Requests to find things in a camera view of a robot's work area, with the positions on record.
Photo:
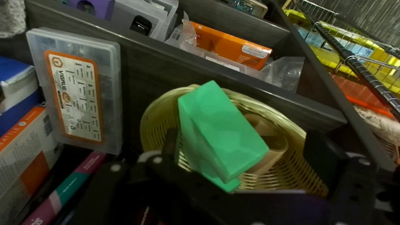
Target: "printed label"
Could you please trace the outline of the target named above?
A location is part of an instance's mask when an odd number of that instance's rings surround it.
[[[101,142],[96,64],[54,52],[46,60],[64,134]]]
[[[264,59],[271,54],[269,49],[266,49],[263,47],[258,47],[254,44],[249,44],[249,43],[244,43],[241,48],[241,52],[258,59]]]
[[[228,69],[231,69],[231,70],[239,72],[239,68],[233,67],[233,65],[229,65],[229,64],[226,64],[226,63],[219,62],[219,60],[217,60],[217,59],[213,59],[213,58],[209,58],[209,57],[204,57],[204,59],[208,60],[208,62],[212,62],[212,63],[214,63],[214,64],[222,65],[222,67],[224,67],[224,68],[228,68]]]

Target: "woven basket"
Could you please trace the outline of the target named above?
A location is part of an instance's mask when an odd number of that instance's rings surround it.
[[[177,99],[196,89],[197,85],[173,89],[156,99],[146,109],[139,138],[144,152],[161,149],[168,129],[178,128]],[[302,158],[304,132],[274,109],[246,95],[223,89],[224,94],[242,113],[252,113],[273,122],[287,138],[288,149],[283,157],[263,175],[244,173],[241,175],[241,190],[288,190],[301,189],[308,194],[326,197],[326,185]],[[178,153],[177,164],[189,170],[184,157]]]

